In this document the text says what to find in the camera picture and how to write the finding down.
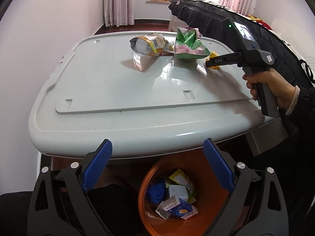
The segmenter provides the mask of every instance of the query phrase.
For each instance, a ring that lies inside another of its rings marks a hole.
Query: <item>white wall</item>
[[[28,116],[61,57],[103,24],[103,0],[13,0],[0,21],[0,194],[33,190]]]
[[[254,15],[268,23],[315,70],[315,16],[305,0],[257,0]]]
[[[168,4],[146,3],[149,0],[134,0],[135,19],[170,20],[171,11]]]

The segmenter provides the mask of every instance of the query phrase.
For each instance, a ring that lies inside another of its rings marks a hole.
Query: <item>hand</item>
[[[258,98],[258,92],[254,89],[254,84],[258,82],[266,83],[276,96],[278,106],[286,110],[289,109],[294,97],[295,87],[289,84],[275,69],[270,68],[269,71],[258,72],[253,76],[243,75],[243,79],[247,81],[246,86],[250,89],[254,100]]]

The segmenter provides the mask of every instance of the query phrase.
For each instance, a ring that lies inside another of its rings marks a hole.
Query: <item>silver bolt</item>
[[[48,171],[48,167],[43,167],[43,168],[42,168],[42,172],[43,172],[43,173],[46,173],[47,171]]]
[[[273,170],[273,168],[271,168],[271,167],[268,167],[268,168],[267,168],[267,171],[268,171],[269,173],[275,172],[275,171]]]
[[[245,168],[245,164],[243,162],[238,162],[237,163],[237,167],[239,167],[240,169],[244,169]]]
[[[71,168],[76,169],[76,168],[78,168],[79,163],[78,162],[72,162],[70,166],[71,166]]]

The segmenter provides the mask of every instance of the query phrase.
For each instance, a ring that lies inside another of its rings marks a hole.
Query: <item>blue gripper pad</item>
[[[107,140],[84,171],[81,187],[85,193],[95,187],[100,175],[111,157],[112,151],[113,146],[111,141]]]
[[[234,189],[233,172],[209,139],[204,141],[204,156],[209,162],[221,187],[227,189],[230,193]]]

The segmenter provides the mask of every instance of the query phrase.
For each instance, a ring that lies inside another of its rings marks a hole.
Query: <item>barcode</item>
[[[157,49],[158,48],[158,42],[156,40],[151,40],[151,42],[153,42],[154,47]]]

